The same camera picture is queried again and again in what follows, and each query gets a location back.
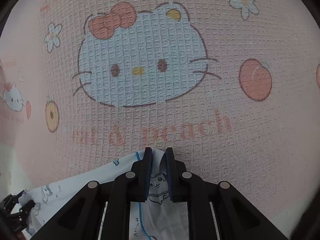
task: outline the yellow inner ear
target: yellow inner ear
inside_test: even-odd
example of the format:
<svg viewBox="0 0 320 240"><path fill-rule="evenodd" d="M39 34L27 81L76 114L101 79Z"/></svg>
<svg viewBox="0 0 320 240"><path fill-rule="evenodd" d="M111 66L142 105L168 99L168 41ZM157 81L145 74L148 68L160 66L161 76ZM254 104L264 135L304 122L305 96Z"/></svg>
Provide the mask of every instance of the yellow inner ear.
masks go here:
<svg viewBox="0 0 320 240"><path fill-rule="evenodd" d="M167 11L165 15L174 19L177 22L181 20L181 13L177 9L171 9Z"/></svg>

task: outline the bow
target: bow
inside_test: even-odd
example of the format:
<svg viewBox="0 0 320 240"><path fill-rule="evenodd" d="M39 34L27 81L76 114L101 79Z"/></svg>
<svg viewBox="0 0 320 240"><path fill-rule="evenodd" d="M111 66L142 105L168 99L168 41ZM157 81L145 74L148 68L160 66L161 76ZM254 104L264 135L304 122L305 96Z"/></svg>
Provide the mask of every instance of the bow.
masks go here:
<svg viewBox="0 0 320 240"><path fill-rule="evenodd" d="M120 2L112 7L109 14L97 16L90 20L89 30L97 39L110 39L116 28L129 28L137 19L133 6L127 2Z"/></svg>

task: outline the silver rivet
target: silver rivet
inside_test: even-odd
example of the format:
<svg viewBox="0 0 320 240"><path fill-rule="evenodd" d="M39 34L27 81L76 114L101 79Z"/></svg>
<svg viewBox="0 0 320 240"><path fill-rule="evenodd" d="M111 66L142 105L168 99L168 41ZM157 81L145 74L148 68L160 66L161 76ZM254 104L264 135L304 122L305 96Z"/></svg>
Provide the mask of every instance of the silver rivet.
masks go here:
<svg viewBox="0 0 320 240"><path fill-rule="evenodd" d="M185 179L190 179L192 177L192 174L186 171L182 173L182 177L184 177Z"/></svg>
<svg viewBox="0 0 320 240"><path fill-rule="evenodd" d="M128 179L132 179L134 178L134 176L136 176L136 174L133 172L133 171L128 171L125 176L128 178Z"/></svg>
<svg viewBox="0 0 320 240"><path fill-rule="evenodd" d="M223 181L220 183L220 187L224 188L224 189L227 189L230 187L230 184L226 181Z"/></svg>
<svg viewBox="0 0 320 240"><path fill-rule="evenodd" d="M95 187L97 187L98 186L98 182L96 182L96 181L90 181L89 183L88 183L88 188L95 188Z"/></svg>

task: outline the nose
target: nose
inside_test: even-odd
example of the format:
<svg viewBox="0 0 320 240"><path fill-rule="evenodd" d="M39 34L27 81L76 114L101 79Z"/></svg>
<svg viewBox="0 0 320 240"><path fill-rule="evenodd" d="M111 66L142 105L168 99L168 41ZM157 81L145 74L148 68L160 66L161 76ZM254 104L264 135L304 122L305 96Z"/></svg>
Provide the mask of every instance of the nose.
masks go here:
<svg viewBox="0 0 320 240"><path fill-rule="evenodd" d="M145 70L143 69L143 67L134 67L131 72L132 75L141 76L144 74Z"/></svg>

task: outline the blue trim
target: blue trim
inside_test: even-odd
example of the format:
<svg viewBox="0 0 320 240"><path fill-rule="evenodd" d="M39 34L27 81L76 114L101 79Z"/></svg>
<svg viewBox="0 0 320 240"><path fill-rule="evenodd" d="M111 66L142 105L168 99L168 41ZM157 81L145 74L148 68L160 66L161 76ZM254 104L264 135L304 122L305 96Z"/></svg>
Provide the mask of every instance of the blue trim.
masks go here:
<svg viewBox="0 0 320 240"><path fill-rule="evenodd" d="M140 155L138 152L136 152L136 157L138 161L141 161L140 159ZM140 225L141 225L141 229L143 231L143 233L146 235L146 237L148 238L148 240L152 240L151 237L148 235L148 233L146 232L146 230L144 229L143 226L143 221L142 221L142 209L141 209L141 203L138 202L138 207L139 207L139 218L140 218Z"/></svg>

